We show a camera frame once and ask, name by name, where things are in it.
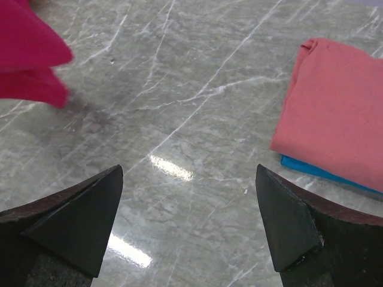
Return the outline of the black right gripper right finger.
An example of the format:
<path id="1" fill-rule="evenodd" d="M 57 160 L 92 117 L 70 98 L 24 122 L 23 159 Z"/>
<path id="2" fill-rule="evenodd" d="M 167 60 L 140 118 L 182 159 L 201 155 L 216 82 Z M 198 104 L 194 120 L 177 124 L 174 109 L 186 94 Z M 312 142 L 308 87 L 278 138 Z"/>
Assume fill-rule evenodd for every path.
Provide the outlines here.
<path id="1" fill-rule="evenodd" d="M 311 193 L 262 165 L 256 192 L 284 286 L 382 286 L 382 218 Z"/>

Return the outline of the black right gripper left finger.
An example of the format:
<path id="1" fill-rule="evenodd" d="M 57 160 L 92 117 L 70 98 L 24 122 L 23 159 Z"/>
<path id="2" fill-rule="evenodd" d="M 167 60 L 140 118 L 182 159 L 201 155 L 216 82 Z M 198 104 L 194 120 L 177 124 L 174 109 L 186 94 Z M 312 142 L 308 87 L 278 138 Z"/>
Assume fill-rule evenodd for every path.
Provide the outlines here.
<path id="1" fill-rule="evenodd" d="M 90 286 L 99 276 L 123 189 L 116 165 L 1 212 L 1 286 Z"/>

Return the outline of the magenta t shirt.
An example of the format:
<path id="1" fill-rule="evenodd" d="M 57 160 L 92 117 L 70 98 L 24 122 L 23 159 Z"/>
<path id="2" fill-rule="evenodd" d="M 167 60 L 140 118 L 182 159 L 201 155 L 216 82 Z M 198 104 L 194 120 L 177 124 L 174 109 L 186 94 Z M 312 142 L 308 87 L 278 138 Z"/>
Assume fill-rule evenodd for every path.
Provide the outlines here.
<path id="1" fill-rule="evenodd" d="M 65 41 L 28 1 L 1 1 L 1 98 L 63 108 L 68 89 L 53 69 L 73 58 Z"/>

